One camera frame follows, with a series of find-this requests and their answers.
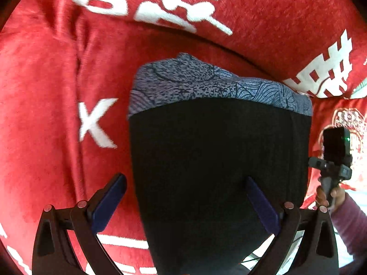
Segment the patterned gray fabric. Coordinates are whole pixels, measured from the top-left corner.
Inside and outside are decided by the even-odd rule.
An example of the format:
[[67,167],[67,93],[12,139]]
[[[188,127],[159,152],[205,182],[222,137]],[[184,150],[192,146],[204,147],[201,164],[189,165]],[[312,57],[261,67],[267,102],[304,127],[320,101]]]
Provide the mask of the patterned gray fabric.
[[129,114],[196,98],[235,98],[312,116],[311,100],[287,86],[259,78],[238,77],[181,53],[176,59],[148,63],[136,74]]

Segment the black fabric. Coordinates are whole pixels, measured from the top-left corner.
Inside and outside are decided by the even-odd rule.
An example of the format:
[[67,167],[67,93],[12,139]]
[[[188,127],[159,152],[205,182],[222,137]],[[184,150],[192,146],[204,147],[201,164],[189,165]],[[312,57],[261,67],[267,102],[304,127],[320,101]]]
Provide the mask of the black fabric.
[[157,273],[228,274],[258,248],[269,234],[245,179],[300,206],[310,126],[309,116],[235,99],[195,99],[132,116],[136,195]]
[[228,274],[228,273],[227,274],[228,275],[247,275],[248,273],[250,273],[249,269],[247,269],[243,265],[237,265],[231,274]]
[[340,268],[340,274],[345,275],[366,275],[367,255],[354,258],[354,261]]

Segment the person's arm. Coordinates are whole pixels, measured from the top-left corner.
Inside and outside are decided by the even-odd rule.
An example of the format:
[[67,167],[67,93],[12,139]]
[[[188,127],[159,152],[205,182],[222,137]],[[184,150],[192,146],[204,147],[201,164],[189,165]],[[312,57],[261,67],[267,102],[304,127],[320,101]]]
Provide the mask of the person's arm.
[[331,220],[350,255],[357,258],[367,253],[367,216],[348,193]]

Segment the red fabric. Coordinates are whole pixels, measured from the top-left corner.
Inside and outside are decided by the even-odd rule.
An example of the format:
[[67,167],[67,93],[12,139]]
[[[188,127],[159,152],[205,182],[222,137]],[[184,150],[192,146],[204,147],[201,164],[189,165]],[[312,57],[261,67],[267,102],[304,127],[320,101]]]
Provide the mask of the red fabric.
[[[1,240],[28,272],[44,205],[88,199],[119,171],[129,188],[103,234],[123,239],[101,239],[124,272],[147,272],[126,120],[138,67],[187,52],[240,76],[348,96],[365,78],[366,41],[350,0],[22,0],[0,37]],[[323,70],[297,86],[305,67]],[[97,138],[91,129],[79,138],[84,108],[100,114]]]
[[[367,99],[312,99],[313,117],[310,134],[309,154],[322,155],[322,131],[329,127],[346,127],[350,131],[350,152],[353,156],[352,179],[345,181],[345,189],[367,191]],[[309,186],[303,207],[315,201],[320,171],[310,169]]]

